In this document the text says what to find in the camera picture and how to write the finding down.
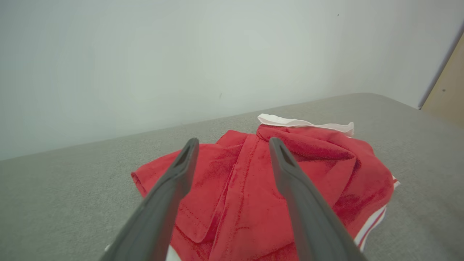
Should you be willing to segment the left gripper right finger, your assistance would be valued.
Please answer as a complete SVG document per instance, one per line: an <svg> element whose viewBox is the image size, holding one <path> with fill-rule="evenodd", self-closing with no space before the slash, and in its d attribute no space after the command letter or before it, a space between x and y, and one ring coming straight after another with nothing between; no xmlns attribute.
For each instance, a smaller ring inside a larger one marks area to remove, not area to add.
<svg viewBox="0 0 464 261"><path fill-rule="evenodd" d="M299 261L366 261L285 144L272 137L269 150L277 189L287 202Z"/></svg>

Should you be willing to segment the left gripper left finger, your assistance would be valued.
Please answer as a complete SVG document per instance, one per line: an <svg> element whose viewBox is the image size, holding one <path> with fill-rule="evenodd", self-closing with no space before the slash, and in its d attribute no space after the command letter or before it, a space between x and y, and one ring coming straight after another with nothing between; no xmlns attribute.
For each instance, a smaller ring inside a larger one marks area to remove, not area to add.
<svg viewBox="0 0 464 261"><path fill-rule="evenodd" d="M166 261L181 200L190 192L199 140L187 141L100 261Z"/></svg>

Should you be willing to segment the red polo shirt white trim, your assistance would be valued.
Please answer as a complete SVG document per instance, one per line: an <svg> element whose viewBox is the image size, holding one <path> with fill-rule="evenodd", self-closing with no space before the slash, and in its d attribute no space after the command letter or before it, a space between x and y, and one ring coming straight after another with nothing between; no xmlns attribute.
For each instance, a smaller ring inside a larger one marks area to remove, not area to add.
<svg viewBox="0 0 464 261"><path fill-rule="evenodd" d="M199 144L190 192L181 200L166 261L299 261L269 140L279 138L363 251L398 180L353 123L313 125L260 114L255 134L227 131ZM181 150L131 174L145 198Z"/></svg>

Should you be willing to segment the light wooden panel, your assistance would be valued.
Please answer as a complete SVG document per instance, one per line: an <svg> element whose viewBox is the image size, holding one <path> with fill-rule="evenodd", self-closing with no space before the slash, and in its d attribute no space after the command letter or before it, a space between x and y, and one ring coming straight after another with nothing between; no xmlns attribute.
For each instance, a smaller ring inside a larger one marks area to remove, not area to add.
<svg viewBox="0 0 464 261"><path fill-rule="evenodd" d="M418 109L464 128L464 21Z"/></svg>

